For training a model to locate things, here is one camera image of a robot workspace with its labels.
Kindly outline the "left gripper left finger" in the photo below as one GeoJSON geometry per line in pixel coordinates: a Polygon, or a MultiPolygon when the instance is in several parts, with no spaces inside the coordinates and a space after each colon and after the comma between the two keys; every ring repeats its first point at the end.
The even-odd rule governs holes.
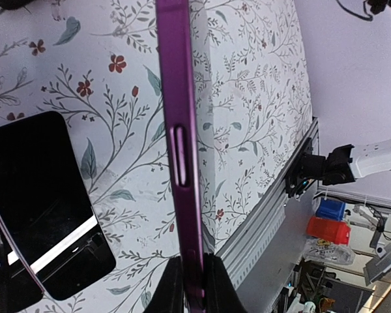
{"type": "Polygon", "coordinates": [[[145,313],[183,313],[184,286],[179,256],[170,258],[145,313]]]}

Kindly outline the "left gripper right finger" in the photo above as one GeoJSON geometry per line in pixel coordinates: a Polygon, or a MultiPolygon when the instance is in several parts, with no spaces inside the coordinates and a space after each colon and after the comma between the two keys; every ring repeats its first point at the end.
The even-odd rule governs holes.
{"type": "Polygon", "coordinates": [[[204,254],[205,312],[245,313],[221,258],[204,254]]]}

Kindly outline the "black phone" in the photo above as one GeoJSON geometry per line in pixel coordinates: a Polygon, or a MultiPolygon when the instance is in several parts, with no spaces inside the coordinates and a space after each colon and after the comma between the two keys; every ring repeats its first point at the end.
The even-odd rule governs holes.
{"type": "Polygon", "coordinates": [[[12,247],[11,265],[26,266],[55,300],[114,269],[61,114],[0,127],[0,226],[12,247]]]}

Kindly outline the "dark purple phone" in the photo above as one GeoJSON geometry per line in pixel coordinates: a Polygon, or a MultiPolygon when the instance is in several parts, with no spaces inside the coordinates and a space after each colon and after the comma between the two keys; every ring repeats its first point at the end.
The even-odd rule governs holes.
{"type": "Polygon", "coordinates": [[[203,236],[189,2],[157,1],[156,20],[164,126],[183,284],[190,312],[204,312],[203,236]]]}

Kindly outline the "black phone case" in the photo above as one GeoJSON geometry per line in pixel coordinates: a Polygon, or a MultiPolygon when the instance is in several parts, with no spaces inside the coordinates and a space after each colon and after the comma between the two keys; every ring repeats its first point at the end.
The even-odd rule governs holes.
{"type": "Polygon", "coordinates": [[[0,7],[4,10],[17,10],[31,2],[32,0],[0,0],[0,7]]]}

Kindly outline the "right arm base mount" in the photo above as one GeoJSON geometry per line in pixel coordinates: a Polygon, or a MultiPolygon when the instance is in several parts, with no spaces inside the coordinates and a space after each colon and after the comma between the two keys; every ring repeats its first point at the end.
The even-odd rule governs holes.
{"type": "Polygon", "coordinates": [[[303,174],[302,159],[313,152],[312,138],[307,137],[304,143],[299,147],[293,161],[285,174],[285,192],[288,198],[298,198],[311,185],[310,178],[303,174]]]}

